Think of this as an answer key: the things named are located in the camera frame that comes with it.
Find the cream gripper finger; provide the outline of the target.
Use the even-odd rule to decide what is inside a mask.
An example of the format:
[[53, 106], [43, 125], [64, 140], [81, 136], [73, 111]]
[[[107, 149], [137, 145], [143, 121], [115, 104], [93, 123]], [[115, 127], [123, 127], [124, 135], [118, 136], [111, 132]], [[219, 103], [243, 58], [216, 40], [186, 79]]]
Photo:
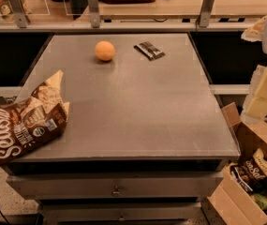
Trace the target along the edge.
[[267, 16], [264, 16], [256, 21], [251, 27], [245, 29], [241, 35], [241, 39], [250, 42], [262, 41], [262, 33], [266, 20]]
[[245, 99], [245, 114], [257, 119], [267, 115], [267, 67], [258, 65]]

